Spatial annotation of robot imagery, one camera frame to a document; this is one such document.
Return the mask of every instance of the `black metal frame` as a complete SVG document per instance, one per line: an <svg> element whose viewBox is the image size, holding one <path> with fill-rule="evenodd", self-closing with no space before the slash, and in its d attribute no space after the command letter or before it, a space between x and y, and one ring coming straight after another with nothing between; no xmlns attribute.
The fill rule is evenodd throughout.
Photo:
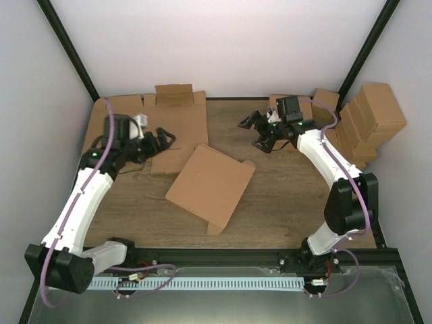
<svg viewBox="0 0 432 324"><path fill-rule="evenodd" d="M88 75L84 64L82 63L74 45L72 44L61 20L56 14L54 7L49 0L37 0L40 8L46 15L51 27L53 28L57 38L62 44L67 56L71 63L74 65L82 83L85 85L89 95L93 101L99 98L99 94ZM387 0L381 13L379 14L375 24L373 25L369 35L364 42L360 52L357 55L348 75L346 76L341 88L339 89L340 100L337 106L337 112L341 109L341 102L345 99L348 91L354 83L358 73L360 72L363 64L367 60L370 52L372 51L379 36L383 32L386 24L391 18L393 12L397 8L400 0ZM209 98L208 100L265 100L267 97L260 98ZM372 228L375 243L377 248L361 248L352 249L352 252L357 256L361 265L373 266L394 266L400 279L405 283L404 293L408 301L412 317L417 324L424 323L419 308L417 306L414 294L412 293L411 286L405 273L404 266L400 259L397 249L388 248L385 243L383 233L379 223L376 223ZM225 267L281 267L285 272L292 272L290 267L283 267L280 260L285 256L296 253L298 250L292 249L136 249L137 257L140 259L153 260L157 259L159 263L173 263L178 267L205 267L205 266L225 266ZM349 255L338 254L339 266L354 265ZM30 314L34 305L38 292L38 282L35 280L30 293L28 295L26 304L24 306L20 324L25 324L30 318Z"/></svg>

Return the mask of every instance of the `wooden tabletop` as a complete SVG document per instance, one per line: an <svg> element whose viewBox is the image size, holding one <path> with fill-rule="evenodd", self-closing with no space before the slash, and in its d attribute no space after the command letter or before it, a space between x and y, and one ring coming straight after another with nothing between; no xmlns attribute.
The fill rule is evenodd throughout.
<svg viewBox="0 0 432 324"><path fill-rule="evenodd" d="M266 107L267 101L207 101L209 145L256 165L222 234L206 235L206 221L165 200L177 175L151 175L149 162L142 171L118 175L94 216L85 245L102 244L116 236L148 248L300 247L324 222L329 188L298 151L265 154L250 145L258 133L238 128L237 123L251 111ZM131 165L125 170L136 168ZM370 233L346 246L374 248L375 243Z"/></svg>

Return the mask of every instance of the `perforated white rail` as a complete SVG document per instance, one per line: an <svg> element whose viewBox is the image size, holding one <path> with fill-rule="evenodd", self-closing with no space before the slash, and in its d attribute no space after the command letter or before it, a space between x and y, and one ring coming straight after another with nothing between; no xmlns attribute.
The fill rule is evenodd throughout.
<svg viewBox="0 0 432 324"><path fill-rule="evenodd" d="M126 283L120 290L153 290L167 280L148 277L139 283ZM95 277L88 290L114 290L116 277ZM302 277L177 277L162 290L270 290L302 292Z"/></svg>

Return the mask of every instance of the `white wall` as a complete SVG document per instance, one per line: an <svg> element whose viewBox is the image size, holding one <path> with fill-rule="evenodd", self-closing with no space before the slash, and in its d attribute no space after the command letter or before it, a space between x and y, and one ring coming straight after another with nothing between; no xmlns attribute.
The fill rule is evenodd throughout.
<svg viewBox="0 0 432 324"><path fill-rule="evenodd" d="M384 0L53 0L100 95L339 90Z"/></svg>
<svg viewBox="0 0 432 324"><path fill-rule="evenodd" d="M91 102L36 1L4 1L0 30L0 322L9 324L32 283L24 251L72 187Z"/></svg>
<svg viewBox="0 0 432 324"><path fill-rule="evenodd" d="M380 222L399 248L425 323L432 323L432 2L401 1L368 58L351 99L366 82L387 82L408 125L379 150Z"/></svg>

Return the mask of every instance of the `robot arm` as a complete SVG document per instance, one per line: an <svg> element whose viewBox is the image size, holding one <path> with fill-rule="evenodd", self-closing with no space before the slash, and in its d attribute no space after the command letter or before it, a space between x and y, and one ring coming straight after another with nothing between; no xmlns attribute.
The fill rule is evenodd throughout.
<svg viewBox="0 0 432 324"><path fill-rule="evenodd" d="M300 248L300 260L305 269L312 269L316 264L322 265L320 256L329 254L343 239L351 239L352 234L365 228L365 214L358 197L354 195L353 187L340 166L324 149L319 127L312 119L303 120L297 97L278 99L277 108L270 108L265 115L254 111L238 126L246 129L254 126L260 136L252 145L264 153L270 153L277 140L289 140L312 161L330 187L324 209L325 222L314 234L304 239ZM370 222L377 221L377 178L371 173L363 174L345 160L325 136L324 141L360 189Z"/></svg>
<svg viewBox="0 0 432 324"><path fill-rule="evenodd" d="M144 163L149 157L168 149L176 139L162 128L157 137L151 132L142 133L145 116L114 115L115 135L111 148L89 183L107 145L109 119L105 118L104 134L99 136L80 161L75 186L66 205L41 245L29 245L25 259L36 279L41 278L43 263L53 249L46 274L48 286L83 293L94 275L124 263L127 253L134 248L131 241L112 238L101 246L83 252L86 233L104 195L114 183L119 170L128 161Z"/></svg>

